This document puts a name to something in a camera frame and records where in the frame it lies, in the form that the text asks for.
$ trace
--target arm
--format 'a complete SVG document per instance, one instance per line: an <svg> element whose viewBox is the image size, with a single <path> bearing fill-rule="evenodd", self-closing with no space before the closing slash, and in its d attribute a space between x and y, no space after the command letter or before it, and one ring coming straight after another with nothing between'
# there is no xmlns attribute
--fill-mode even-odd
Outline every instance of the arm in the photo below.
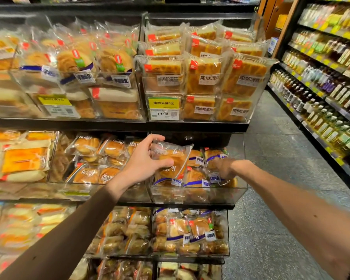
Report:
<svg viewBox="0 0 350 280"><path fill-rule="evenodd" d="M268 174L248 160L218 159L222 178L244 179L336 280L350 275L350 212Z"/></svg>
<svg viewBox="0 0 350 280"><path fill-rule="evenodd" d="M164 139L149 135L140 142L126 166L108 185L26 250L0 274L0 280L69 279L125 190L149 178L157 169L173 165L172 159L152 160L149 155L152 141Z"/></svg>

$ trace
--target gray tile floor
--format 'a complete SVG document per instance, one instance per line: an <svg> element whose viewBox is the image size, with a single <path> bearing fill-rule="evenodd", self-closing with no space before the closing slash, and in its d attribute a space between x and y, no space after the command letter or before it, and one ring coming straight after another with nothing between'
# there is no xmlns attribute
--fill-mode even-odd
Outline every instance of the gray tile floor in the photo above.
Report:
<svg viewBox="0 0 350 280"><path fill-rule="evenodd" d="M348 187L267 91L247 133L233 134L229 149L234 157L245 155L276 177L350 210ZM229 244L225 280L332 279L252 188L229 211Z"/></svg>

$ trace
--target floor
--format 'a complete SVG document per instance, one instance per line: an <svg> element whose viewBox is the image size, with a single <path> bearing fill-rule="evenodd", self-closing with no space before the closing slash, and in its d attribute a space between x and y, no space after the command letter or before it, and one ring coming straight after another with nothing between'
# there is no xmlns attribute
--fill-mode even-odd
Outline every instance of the floor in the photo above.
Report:
<svg viewBox="0 0 350 280"><path fill-rule="evenodd" d="M231 156L245 156L276 177L350 210L350 190L267 91L247 132L233 134L228 148ZM229 211L229 245L224 279L332 280L252 188Z"/></svg>

